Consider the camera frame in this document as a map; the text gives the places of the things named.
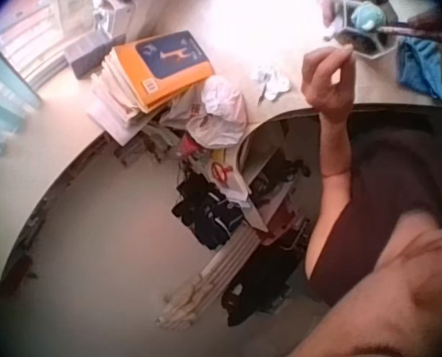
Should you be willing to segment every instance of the person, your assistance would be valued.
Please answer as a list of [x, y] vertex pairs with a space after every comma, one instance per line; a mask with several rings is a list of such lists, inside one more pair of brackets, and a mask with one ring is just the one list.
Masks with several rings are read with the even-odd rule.
[[440, 356], [442, 152], [410, 129], [350, 144], [351, 46], [307, 54], [302, 77], [319, 112], [323, 186], [305, 271], [333, 308], [292, 356]]

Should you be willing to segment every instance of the wrist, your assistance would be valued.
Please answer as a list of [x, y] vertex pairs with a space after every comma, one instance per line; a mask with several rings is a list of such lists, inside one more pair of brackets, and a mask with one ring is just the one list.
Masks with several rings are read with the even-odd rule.
[[325, 114], [320, 112], [319, 120], [322, 126], [329, 126], [331, 128], [344, 129], [347, 126], [348, 114]]

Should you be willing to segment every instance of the desk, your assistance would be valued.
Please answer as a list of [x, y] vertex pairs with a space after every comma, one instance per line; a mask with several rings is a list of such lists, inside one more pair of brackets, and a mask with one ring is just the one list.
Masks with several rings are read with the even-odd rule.
[[[391, 2], [400, 21], [427, 9], [425, 1]], [[306, 109], [300, 93], [305, 53], [327, 45], [316, 0], [186, 0], [172, 1], [157, 25], [157, 33], [189, 30], [208, 55], [217, 74], [236, 85], [246, 101], [248, 133], [285, 112]], [[432, 106], [430, 98], [396, 84], [395, 51], [374, 62], [357, 61], [356, 103], [402, 103]], [[276, 65], [291, 81], [290, 92], [271, 103], [257, 101], [260, 88], [249, 78], [266, 62]]]
[[[419, 0], [395, 0], [393, 5], [400, 20], [428, 6]], [[316, 0], [170, 1], [158, 21], [157, 32], [187, 29], [217, 73], [243, 92], [250, 122], [247, 133], [283, 113], [310, 112], [298, 88], [304, 54], [324, 45]], [[260, 89], [249, 74], [262, 62], [276, 64], [292, 81], [292, 90], [277, 102], [265, 100], [258, 107]], [[395, 83], [394, 55], [371, 63], [358, 61], [357, 73], [357, 103], [433, 105], [428, 97]], [[85, 114], [89, 81], [75, 80], [69, 69], [52, 79], [39, 95], [44, 102], [42, 108], [28, 118], [21, 133], [8, 141], [7, 154], [0, 158], [0, 278], [16, 238], [39, 200], [103, 132]]]
[[42, 107], [8, 138], [0, 157], [0, 279], [4, 265], [39, 200], [66, 167], [102, 133], [86, 115], [90, 80], [69, 68], [38, 91]]

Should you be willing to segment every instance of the pen holder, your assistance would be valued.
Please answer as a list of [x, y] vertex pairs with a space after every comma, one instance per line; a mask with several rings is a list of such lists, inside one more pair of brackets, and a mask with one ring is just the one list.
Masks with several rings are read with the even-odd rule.
[[[333, 37], [341, 45], [351, 44], [354, 52], [361, 57], [375, 60], [397, 47], [397, 37], [385, 33], [357, 30], [351, 16], [361, 4], [360, 1], [343, 1], [335, 3], [335, 19], [332, 23]], [[398, 21], [398, 15], [389, 2], [378, 5], [386, 17], [387, 25]]]

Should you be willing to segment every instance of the window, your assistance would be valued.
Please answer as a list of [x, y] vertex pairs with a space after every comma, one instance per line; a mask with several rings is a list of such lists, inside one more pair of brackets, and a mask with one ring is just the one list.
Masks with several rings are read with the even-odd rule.
[[34, 88], [64, 68], [64, 48], [94, 25], [92, 0], [8, 0], [0, 51]]

